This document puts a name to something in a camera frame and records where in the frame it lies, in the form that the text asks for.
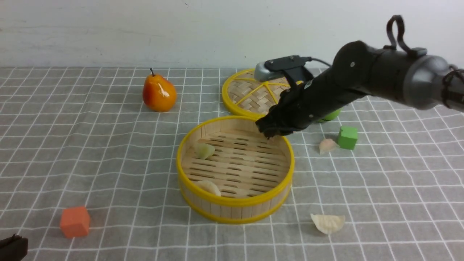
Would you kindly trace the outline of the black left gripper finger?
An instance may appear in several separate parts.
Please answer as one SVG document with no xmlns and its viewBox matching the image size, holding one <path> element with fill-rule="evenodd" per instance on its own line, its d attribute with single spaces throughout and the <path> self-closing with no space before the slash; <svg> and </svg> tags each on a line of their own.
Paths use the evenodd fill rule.
<svg viewBox="0 0 464 261">
<path fill-rule="evenodd" d="M 29 239 L 15 233 L 0 240 L 0 260 L 21 261 L 28 254 L 28 248 Z"/>
</svg>

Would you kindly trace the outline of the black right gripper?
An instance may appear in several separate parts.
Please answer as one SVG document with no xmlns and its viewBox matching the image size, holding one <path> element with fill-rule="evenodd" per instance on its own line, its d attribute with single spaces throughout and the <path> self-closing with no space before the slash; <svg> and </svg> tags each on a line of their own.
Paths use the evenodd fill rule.
<svg viewBox="0 0 464 261">
<path fill-rule="evenodd" d="M 283 92 L 275 109 L 269 109 L 255 125 L 267 139 L 288 136 L 366 96 L 355 87 L 356 83 L 343 79 L 341 73 L 324 71 L 308 87 Z"/>
</svg>

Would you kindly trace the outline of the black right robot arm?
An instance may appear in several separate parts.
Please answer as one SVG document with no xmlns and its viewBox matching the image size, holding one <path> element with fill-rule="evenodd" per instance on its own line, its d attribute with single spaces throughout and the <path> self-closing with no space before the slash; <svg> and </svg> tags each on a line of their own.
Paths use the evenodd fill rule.
<svg viewBox="0 0 464 261">
<path fill-rule="evenodd" d="M 306 129 L 328 114 L 365 96 L 376 96 L 414 109 L 437 105 L 463 111 L 463 69 L 444 58 L 414 49 L 375 49 L 362 41 L 344 45 L 333 64 L 314 76 L 312 57 L 291 55 L 260 63 L 254 78 L 265 82 L 284 77 L 290 89 L 256 121 L 267 138 Z"/>
</svg>

